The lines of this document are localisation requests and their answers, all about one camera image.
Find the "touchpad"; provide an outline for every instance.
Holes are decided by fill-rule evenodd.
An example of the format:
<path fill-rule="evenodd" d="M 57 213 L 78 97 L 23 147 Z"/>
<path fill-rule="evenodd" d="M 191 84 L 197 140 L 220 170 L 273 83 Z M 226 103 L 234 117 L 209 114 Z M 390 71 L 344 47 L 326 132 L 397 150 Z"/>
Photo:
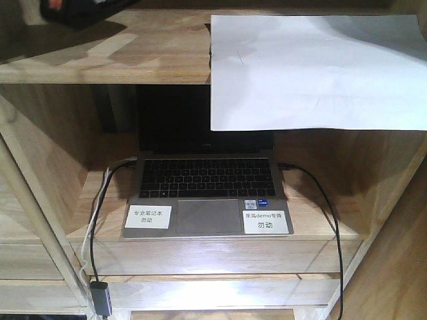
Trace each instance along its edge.
<path fill-rule="evenodd" d="M 180 235 L 241 234 L 238 201 L 178 201 L 177 232 Z"/>

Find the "intel sticker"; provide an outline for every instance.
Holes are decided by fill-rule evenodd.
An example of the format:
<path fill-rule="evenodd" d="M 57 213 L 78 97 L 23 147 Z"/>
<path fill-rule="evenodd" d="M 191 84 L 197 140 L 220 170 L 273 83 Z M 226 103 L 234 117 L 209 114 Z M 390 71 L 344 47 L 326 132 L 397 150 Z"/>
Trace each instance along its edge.
<path fill-rule="evenodd" d="M 259 199 L 258 200 L 258 205 L 260 207 L 268 207 L 268 200 L 267 199 Z"/>
<path fill-rule="evenodd" d="M 245 200 L 245 209 L 246 210 L 256 210 L 256 200 Z"/>

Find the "laptop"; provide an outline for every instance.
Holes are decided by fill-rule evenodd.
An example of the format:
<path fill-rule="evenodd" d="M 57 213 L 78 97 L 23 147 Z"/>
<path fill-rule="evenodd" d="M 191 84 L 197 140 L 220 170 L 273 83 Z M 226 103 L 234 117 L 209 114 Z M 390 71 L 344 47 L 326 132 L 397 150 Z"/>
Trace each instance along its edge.
<path fill-rule="evenodd" d="M 124 238 L 294 232 L 271 131 L 210 130 L 210 85 L 137 85 L 140 153 Z"/>

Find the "paper label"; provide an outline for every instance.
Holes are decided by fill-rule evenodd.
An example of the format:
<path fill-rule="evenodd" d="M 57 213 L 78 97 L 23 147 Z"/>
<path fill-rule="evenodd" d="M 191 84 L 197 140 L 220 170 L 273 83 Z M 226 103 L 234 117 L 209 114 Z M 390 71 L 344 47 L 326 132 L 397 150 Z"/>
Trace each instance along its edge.
<path fill-rule="evenodd" d="M 246 210 L 256 210 L 256 200 L 245 200 L 245 209 Z"/>
<path fill-rule="evenodd" d="M 125 228 L 167 229 L 172 207 L 163 205 L 131 205 Z"/>
<path fill-rule="evenodd" d="M 280 234 L 289 233 L 284 211 L 243 211 L 245 233 Z"/>

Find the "laptop keyboard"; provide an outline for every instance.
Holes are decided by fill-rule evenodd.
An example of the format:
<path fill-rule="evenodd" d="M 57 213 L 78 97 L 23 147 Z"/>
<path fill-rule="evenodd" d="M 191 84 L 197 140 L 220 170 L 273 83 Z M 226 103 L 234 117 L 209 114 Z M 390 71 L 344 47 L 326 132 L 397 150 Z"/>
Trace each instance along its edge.
<path fill-rule="evenodd" d="M 141 198 L 274 196 L 267 158 L 145 160 Z"/>

